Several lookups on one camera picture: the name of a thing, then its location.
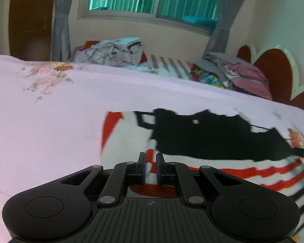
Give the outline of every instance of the round pad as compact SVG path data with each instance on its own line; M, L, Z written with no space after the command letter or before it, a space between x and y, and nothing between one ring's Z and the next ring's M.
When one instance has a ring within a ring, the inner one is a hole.
M43 242L63 239L84 227L92 213L90 202L81 190L72 191L75 186L61 187L34 188L10 198L2 210L10 234Z
M63 210L64 204L60 199L51 196L37 197L28 202L26 211L33 217L48 218Z
M220 195L213 203L213 219L227 234L264 242L287 237L296 228L300 211L292 199L276 192L249 198L241 194Z
M276 214L277 207L268 199L248 198L240 203L240 211L250 218L266 219Z

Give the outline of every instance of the scalloped headboard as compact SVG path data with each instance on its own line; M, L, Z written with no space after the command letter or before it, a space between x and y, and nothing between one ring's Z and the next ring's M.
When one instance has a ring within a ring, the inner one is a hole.
M273 101L304 109L304 87L299 87L298 68L286 48L266 48L256 54L254 47L244 45L237 57L252 63L264 73Z

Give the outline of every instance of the window sill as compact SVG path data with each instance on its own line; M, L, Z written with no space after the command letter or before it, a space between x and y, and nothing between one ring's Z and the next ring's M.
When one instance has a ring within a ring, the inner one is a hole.
M188 22L184 22L183 20L168 20L165 18L156 18L154 15L138 13L140 15L144 15L143 17L135 17L135 16L126 16L129 12L111 12L111 11L99 11L100 15L95 15L96 11L88 11L88 14L78 14L78 20L123 20L123 21L133 21L133 22L146 22L155 25L172 27L176 29L185 30L188 32L193 32L199 35L204 35L210 37L212 32L206 30L205 28L195 25L189 24Z

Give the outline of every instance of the ridged surface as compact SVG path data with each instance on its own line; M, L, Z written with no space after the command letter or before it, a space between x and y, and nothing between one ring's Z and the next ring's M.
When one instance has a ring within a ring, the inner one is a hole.
M237 243L220 232L201 209L179 199L125 198L101 209L78 234L60 243ZM13 240L11 243L22 243Z

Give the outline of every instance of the logo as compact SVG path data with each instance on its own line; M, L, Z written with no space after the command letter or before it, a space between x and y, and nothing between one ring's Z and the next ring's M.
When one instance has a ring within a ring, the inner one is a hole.
M149 204L149 205L155 205L156 202L155 202L155 201L149 201L148 204Z

